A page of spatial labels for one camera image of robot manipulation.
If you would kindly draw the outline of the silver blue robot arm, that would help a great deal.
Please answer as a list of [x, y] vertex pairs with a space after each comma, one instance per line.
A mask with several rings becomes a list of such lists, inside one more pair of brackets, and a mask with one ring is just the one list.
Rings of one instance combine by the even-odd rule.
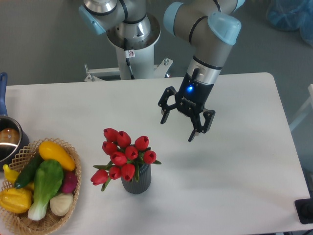
[[[158, 102], [161, 122], [165, 123], [170, 111], [177, 109], [191, 119], [191, 140], [211, 127], [215, 111], [204, 106], [241, 30], [240, 21], [231, 14], [242, 5], [241, 0], [174, 2], [164, 13], [165, 29], [187, 41], [195, 53], [180, 88], [166, 88]], [[154, 46], [160, 37], [160, 25], [147, 12], [146, 1], [86, 0], [79, 14], [90, 30], [106, 34], [115, 47], [121, 79], [155, 75]]]

